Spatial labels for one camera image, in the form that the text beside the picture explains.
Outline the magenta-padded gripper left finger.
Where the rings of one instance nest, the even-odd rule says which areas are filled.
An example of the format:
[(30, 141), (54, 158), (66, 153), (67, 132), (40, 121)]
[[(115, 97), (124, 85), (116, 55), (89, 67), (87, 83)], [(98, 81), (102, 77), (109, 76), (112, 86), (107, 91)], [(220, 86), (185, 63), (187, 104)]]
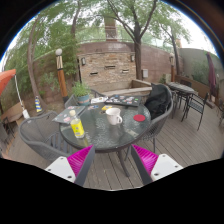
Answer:
[(65, 180), (83, 186), (95, 156), (95, 146), (90, 145), (69, 157), (58, 157), (46, 171)]

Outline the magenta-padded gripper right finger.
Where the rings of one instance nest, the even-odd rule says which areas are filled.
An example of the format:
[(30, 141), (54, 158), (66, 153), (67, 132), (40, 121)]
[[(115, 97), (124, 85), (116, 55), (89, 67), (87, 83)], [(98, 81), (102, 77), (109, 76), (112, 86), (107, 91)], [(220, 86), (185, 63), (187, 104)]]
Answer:
[(131, 146), (131, 155), (144, 185), (182, 169), (182, 166), (167, 154), (157, 155), (137, 145)]

